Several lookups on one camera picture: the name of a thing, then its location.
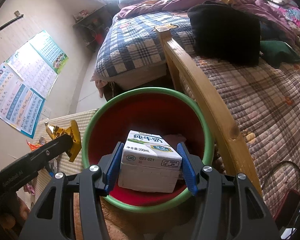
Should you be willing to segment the white milk carton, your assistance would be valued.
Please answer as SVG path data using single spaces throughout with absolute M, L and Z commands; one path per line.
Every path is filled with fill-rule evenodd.
M 182 157 L 161 136 L 131 130 L 123 147 L 119 187 L 172 193 Z

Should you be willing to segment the yellow wrapper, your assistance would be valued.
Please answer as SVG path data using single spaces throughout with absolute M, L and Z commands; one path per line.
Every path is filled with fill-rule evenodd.
M 51 125 L 45 122 L 45 130 L 49 137 L 54 140 L 63 135 L 68 135 L 72 140 L 72 146 L 66 151 L 69 161 L 73 163 L 82 149 L 81 134 L 78 128 L 77 121 L 71 120 L 68 128 L 61 128 L 56 125 Z

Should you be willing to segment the wooden bed footboard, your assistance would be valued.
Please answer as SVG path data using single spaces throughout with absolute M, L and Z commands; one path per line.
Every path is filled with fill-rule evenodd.
M 162 45 L 174 88 L 182 90 L 180 76 L 183 76 L 209 126 L 226 173 L 245 173 L 258 193 L 262 193 L 247 144 L 220 94 L 190 55 L 172 38 L 169 28 L 159 26 L 155 27 L 155 31 Z

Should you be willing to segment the striped beige tablecloth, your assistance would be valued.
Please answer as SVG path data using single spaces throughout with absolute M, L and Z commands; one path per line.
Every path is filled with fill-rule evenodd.
M 61 176 L 68 176 L 83 170 L 81 139 L 96 112 L 94 109 L 38 124 L 34 141 L 38 142 L 44 137 L 47 142 L 26 154 L 21 161 L 21 166 L 25 169 L 25 174 L 21 176 L 21 185 L 32 183 L 32 204 L 38 200 L 55 174 L 61 172 Z

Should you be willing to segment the red bin green rim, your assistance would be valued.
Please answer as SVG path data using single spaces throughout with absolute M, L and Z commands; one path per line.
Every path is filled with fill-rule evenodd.
M 98 109 L 84 132 L 82 162 L 84 168 L 98 164 L 111 154 L 131 130 L 166 135 L 182 135 L 192 155 L 211 165 L 214 140 L 195 101 L 176 90 L 148 87 L 118 95 Z M 116 185 L 105 197 L 111 205 L 133 213 L 158 213 L 177 207 L 191 197 L 184 182 L 172 193 L 146 193 Z

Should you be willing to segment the brown plaid bed cover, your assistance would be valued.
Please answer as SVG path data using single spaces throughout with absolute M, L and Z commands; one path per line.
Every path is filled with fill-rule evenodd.
M 277 213 L 289 190 L 300 193 L 300 62 L 235 67 L 197 56 L 191 45 L 185 51 L 227 105 L 254 161 L 263 200 Z

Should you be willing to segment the blue plaid bed quilt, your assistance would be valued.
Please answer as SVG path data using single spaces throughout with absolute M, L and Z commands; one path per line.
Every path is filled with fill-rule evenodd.
M 116 14 L 98 51 L 91 79 L 109 82 L 134 70 L 164 64 L 164 52 L 155 31 L 159 26 L 170 28 L 180 46 L 188 54 L 194 54 L 194 38 L 186 11 L 156 12 L 123 19 Z

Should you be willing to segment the dark shelf table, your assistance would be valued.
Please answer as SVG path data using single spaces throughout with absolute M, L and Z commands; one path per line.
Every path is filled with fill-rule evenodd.
M 104 42 L 112 22 L 113 18 L 106 5 L 78 20 L 72 28 L 82 38 L 85 46 L 94 53 Z

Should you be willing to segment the black clothing pile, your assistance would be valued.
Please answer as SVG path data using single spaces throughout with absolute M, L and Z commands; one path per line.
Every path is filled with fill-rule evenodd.
M 206 1 L 187 11 L 197 55 L 255 66 L 260 56 L 260 22 L 229 5 Z

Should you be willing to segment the green cloth item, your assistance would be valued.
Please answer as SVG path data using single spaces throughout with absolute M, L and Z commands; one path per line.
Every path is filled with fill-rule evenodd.
M 278 69 L 281 63 L 299 63 L 300 56 L 286 42 L 265 40 L 260 41 L 261 58 L 273 68 Z

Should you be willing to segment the purple crumpled duvet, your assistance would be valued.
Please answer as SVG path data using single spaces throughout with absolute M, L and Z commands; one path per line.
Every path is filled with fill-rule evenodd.
M 122 8 L 117 17 L 123 19 L 160 11 L 185 11 L 206 1 L 217 2 L 218 0 L 143 0 Z M 232 6 L 237 10 L 265 18 L 274 23 L 279 30 L 285 33 L 288 42 L 291 45 L 295 44 L 296 34 L 288 21 L 281 12 L 264 0 L 235 0 Z

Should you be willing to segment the white chart wall poster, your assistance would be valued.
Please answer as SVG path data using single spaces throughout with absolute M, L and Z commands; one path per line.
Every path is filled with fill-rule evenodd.
M 16 50 L 6 63 L 29 87 L 47 98 L 57 79 L 57 73 L 29 42 Z

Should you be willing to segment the green number wall poster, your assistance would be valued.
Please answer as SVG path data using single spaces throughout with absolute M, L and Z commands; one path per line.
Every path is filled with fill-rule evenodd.
M 30 45 L 43 58 L 43 60 L 60 74 L 69 57 L 54 42 L 50 34 L 43 30 L 29 40 Z

